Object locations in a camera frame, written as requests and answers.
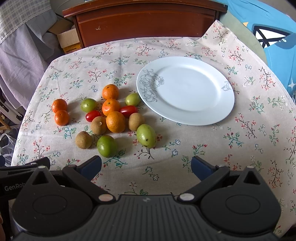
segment silver screw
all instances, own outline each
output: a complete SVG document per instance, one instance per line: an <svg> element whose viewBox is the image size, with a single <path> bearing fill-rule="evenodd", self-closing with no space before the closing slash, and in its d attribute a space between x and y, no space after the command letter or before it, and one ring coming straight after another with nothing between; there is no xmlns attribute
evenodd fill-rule
<svg viewBox="0 0 296 241"><path fill-rule="evenodd" d="M109 193L104 193L99 196L99 200L102 202L109 202L113 200L113 196Z"/></svg>
<svg viewBox="0 0 296 241"><path fill-rule="evenodd" d="M179 197L182 201L191 201L194 199L194 195L191 193L183 193Z"/></svg>

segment floral tablecloth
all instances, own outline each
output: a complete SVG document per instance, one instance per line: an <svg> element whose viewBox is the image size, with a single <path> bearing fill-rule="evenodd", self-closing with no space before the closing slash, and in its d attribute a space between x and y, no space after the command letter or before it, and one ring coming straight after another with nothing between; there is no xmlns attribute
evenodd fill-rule
<svg viewBox="0 0 296 241"><path fill-rule="evenodd" d="M200 155L209 163L231 170L254 166L276 195L282 214L275 229L283 235L296 222L296 112L290 96L270 69L216 21L205 35L191 38L129 39L91 46L54 60L46 70L27 109L17 138L13 165L49 157L51 170L79 165L98 155L98 136L90 130L80 103L93 98L102 106L102 88L120 89L119 100L136 91L141 68L158 58L186 56L202 60L227 77L235 105L223 121L209 126L187 126L169 121L141 103L138 108L157 133L154 149L141 146L134 132L112 134L119 152L102 158L93 182L114 195L179 195L196 185L190 160ZM70 123L58 127L52 102L68 103ZM182 101L183 96L176 96ZM75 145L80 131L94 141L91 149Z"/></svg>

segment tangerine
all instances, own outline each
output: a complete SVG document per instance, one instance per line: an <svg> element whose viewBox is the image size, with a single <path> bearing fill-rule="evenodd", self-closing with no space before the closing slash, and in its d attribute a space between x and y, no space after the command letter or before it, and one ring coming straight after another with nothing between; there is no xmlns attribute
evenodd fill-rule
<svg viewBox="0 0 296 241"><path fill-rule="evenodd" d="M65 126L69 122L69 114L65 110L59 110L54 116L54 121L59 126Z"/></svg>
<svg viewBox="0 0 296 241"><path fill-rule="evenodd" d="M120 112L112 111L106 118L106 124L111 132L121 133L126 128L126 119Z"/></svg>
<svg viewBox="0 0 296 241"><path fill-rule="evenodd" d="M119 111L120 104L115 99L107 99L102 105L102 112L105 116L108 116L112 111Z"/></svg>
<svg viewBox="0 0 296 241"><path fill-rule="evenodd" d="M117 99L119 96L119 89L116 85L106 85L102 91L102 97L107 99Z"/></svg>
<svg viewBox="0 0 296 241"><path fill-rule="evenodd" d="M67 110L67 102L63 99L56 99L52 103L53 113L56 113L59 110Z"/></svg>

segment plate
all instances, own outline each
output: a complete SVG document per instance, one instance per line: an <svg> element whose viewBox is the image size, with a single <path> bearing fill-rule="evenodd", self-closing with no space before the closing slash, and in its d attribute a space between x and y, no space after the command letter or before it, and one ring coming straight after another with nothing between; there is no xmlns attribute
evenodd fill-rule
<svg viewBox="0 0 296 241"><path fill-rule="evenodd" d="M138 74L137 90L157 114L192 126L217 123L229 115L234 105L233 89L223 74L187 57L150 62Z"/></svg>

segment wooden headboard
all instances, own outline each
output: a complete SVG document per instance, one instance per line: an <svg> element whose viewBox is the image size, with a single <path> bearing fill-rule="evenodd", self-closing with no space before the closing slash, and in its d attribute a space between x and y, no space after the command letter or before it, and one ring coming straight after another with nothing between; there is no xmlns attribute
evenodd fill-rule
<svg viewBox="0 0 296 241"><path fill-rule="evenodd" d="M136 37L201 37L227 12L210 0L95 0L63 11L82 47Z"/></svg>

